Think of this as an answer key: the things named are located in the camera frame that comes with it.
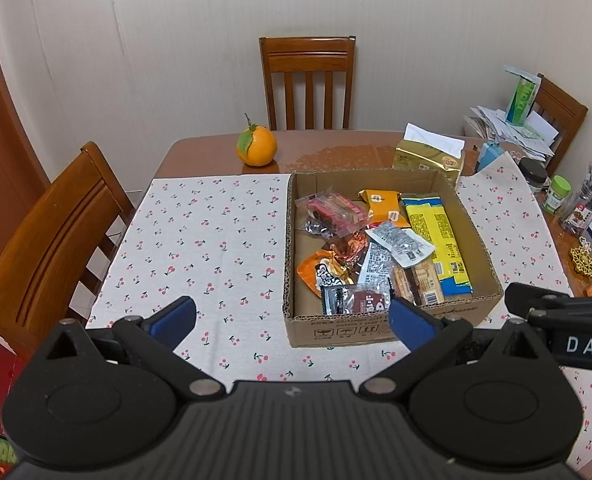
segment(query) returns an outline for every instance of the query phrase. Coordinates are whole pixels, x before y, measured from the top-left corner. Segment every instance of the black jar lid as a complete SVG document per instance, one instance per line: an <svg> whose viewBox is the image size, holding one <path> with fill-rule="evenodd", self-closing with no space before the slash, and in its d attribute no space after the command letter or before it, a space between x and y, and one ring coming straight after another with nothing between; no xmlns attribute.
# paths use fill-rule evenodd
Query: black jar lid
<svg viewBox="0 0 592 480"><path fill-rule="evenodd" d="M544 184L546 180L546 170L537 160L524 156L521 158L518 167L520 172L527 180L536 184Z"/></svg>

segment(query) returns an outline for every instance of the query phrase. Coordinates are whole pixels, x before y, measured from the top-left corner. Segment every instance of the cherry print tablecloth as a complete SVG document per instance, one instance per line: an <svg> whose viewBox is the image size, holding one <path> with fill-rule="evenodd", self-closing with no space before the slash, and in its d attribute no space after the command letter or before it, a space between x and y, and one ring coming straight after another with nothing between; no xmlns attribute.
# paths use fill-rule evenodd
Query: cherry print tablecloth
<svg viewBox="0 0 592 480"><path fill-rule="evenodd" d="M289 345L282 318L288 174L154 180L94 304L90 327L143 317L184 294L196 328L175 352L233 381L351 380L408 353L400 342Z"/></svg>
<svg viewBox="0 0 592 480"><path fill-rule="evenodd" d="M287 174L154 180L89 324L143 317L182 295L196 328L175 352L228 388L235 380L351 380L354 386L409 351L400 342L351 347L289 346L282 319ZM503 285L533 282L570 292L548 229L515 163L499 158L463 177L461 200L490 250ZM508 318L501 301L482 326ZM566 369L586 421L570 456L592 458L592 372Z"/></svg>
<svg viewBox="0 0 592 480"><path fill-rule="evenodd" d="M505 153L458 182L458 196L484 241L502 286L511 282L573 295L538 202L517 165ZM500 328L511 315L504 300L481 327ZM584 424L569 456L576 469L592 459L592 372L563 368L584 409Z"/></svg>

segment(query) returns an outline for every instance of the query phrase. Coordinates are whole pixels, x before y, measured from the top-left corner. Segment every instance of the chair backrest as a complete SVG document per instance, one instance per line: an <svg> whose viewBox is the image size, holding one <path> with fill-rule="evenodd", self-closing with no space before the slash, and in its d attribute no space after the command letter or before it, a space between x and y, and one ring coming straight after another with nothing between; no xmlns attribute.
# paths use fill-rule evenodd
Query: chair backrest
<svg viewBox="0 0 592 480"><path fill-rule="evenodd" d="M134 206L93 142L39 198L0 255L0 335L29 357L66 317L80 281L93 294L101 281L87 269L98 247L111 259L106 231L117 216L131 221Z"/></svg>
<svg viewBox="0 0 592 480"><path fill-rule="evenodd" d="M356 37L348 38L260 38L260 52L265 76L269 129L276 127L276 108L273 100L271 74L284 73L285 122L288 130L296 129L294 112L293 72L305 73L305 128L314 129L314 72L325 73L326 130L333 128L333 72L346 72L345 109L343 128L349 128L351 85L353 82L353 54Z"/></svg>
<svg viewBox="0 0 592 480"><path fill-rule="evenodd" d="M553 148L554 156L546 165L546 172L549 176L553 176L558 164L569 149L573 137L582 126L582 121L589 109L549 81L544 75L538 74L538 76L542 82L536 94L534 110L559 132Z"/></svg>

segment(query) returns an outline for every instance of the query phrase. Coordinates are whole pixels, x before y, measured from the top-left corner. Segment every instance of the white wall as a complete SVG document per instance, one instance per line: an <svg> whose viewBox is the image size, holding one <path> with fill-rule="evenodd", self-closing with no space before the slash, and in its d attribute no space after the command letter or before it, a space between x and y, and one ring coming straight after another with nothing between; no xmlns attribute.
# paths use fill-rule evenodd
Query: white wall
<svg viewBox="0 0 592 480"><path fill-rule="evenodd" d="M177 139L266 121L258 37L349 34L353 128L457 134L469 106L506 105L508 63L589 107L563 172L592 157L592 0L0 0L1 64L49 176L91 139L127 190Z"/></svg>

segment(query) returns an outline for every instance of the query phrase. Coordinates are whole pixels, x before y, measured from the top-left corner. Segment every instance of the gold ornament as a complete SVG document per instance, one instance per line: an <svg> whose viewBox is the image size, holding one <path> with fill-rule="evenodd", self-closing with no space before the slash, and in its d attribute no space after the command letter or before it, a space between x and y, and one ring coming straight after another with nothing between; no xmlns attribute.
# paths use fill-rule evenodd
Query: gold ornament
<svg viewBox="0 0 592 480"><path fill-rule="evenodd" d="M580 237L580 247L569 250L575 271L592 278L592 257L589 256L591 245L583 236Z"/></svg>

